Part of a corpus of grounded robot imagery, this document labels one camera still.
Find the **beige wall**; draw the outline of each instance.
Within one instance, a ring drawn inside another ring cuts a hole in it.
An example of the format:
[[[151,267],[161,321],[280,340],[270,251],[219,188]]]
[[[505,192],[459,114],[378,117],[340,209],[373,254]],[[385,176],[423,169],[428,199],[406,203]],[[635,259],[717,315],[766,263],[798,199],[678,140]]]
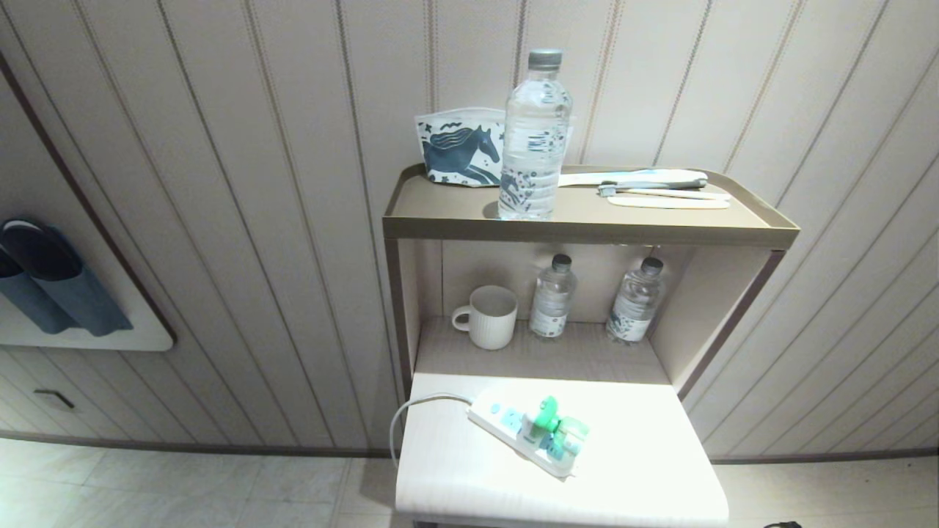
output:
[[[0,352],[2,428],[117,438],[23,395],[54,375],[151,440],[383,445],[380,213],[420,160],[412,117],[502,106],[525,50],[554,45],[568,162],[724,172],[803,229],[685,402],[707,451],[937,444],[931,0],[0,6],[0,49],[179,334]]]

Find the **water bottle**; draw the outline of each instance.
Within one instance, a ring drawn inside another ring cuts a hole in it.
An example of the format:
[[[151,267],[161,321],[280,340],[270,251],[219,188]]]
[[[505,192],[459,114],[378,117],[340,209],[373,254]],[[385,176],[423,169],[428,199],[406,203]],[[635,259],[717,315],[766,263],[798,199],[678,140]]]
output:
[[[649,257],[623,277],[620,293],[607,320],[607,335],[620,343],[641,341],[664,296],[662,261]]]
[[[535,335],[544,339],[561,336],[575,289],[577,277],[571,272],[571,257],[555,255],[551,266],[538,273],[529,317],[529,328]]]
[[[528,78],[505,105],[499,216],[550,220],[567,148],[572,100],[558,82],[561,50],[529,53]]]

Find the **power cord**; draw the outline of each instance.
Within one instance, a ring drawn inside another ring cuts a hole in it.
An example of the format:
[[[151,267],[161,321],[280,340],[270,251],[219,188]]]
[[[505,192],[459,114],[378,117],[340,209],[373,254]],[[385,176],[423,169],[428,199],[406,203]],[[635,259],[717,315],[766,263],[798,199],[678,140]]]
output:
[[[395,468],[398,467],[398,458],[394,455],[394,424],[397,423],[398,417],[401,416],[401,413],[404,411],[404,409],[407,409],[415,403],[424,403],[425,401],[432,401],[435,399],[455,399],[457,401],[462,401],[472,405],[472,398],[468,396],[455,395],[453,393],[432,393],[426,396],[415,397],[405,402],[404,405],[398,408],[398,411],[392,418],[392,424],[388,427],[388,445],[390,446],[389,449],[391,449],[392,452],[392,462],[394,463]]]

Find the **power strip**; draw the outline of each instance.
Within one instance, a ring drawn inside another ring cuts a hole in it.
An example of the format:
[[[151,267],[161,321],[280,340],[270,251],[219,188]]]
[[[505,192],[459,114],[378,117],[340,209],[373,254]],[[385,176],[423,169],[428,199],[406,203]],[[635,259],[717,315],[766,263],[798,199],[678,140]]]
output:
[[[533,434],[532,413],[537,413],[540,397],[506,391],[486,390],[467,411],[470,421],[507,443],[543,470],[565,478],[574,471],[576,457],[558,448],[550,433]]]

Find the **white mug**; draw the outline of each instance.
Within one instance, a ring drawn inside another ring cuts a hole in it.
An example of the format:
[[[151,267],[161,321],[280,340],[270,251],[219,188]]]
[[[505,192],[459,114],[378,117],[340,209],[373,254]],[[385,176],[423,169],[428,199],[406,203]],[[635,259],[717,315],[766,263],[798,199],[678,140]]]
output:
[[[469,322],[456,318],[469,314]],[[469,296],[469,304],[454,310],[454,328],[469,332],[469,340],[480,349],[498,350],[512,341],[516,329],[518,298],[501,286],[480,286]]]

